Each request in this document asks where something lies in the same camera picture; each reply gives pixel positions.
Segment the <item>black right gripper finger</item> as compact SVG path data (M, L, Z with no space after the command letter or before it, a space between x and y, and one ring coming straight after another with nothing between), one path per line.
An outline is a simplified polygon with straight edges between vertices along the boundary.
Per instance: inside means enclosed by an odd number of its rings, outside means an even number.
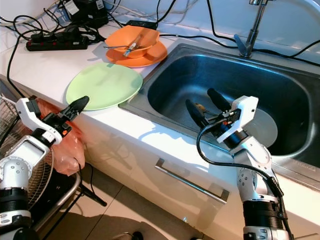
M210 100L215 105L215 107L217 107L217 109L219 109L222 112L228 112L231 110L232 108L231 103L226 98L224 98L224 96L222 96L222 94L219 93L217 90L210 87L207 90L207 94Z
M192 118L194 123L200 129L205 128L209 124L208 119L205 117L205 114L201 110L201 108L199 108L198 103L194 103L190 99L186 99L185 100L185 107L187 108L187 111L190 115L190 118Z

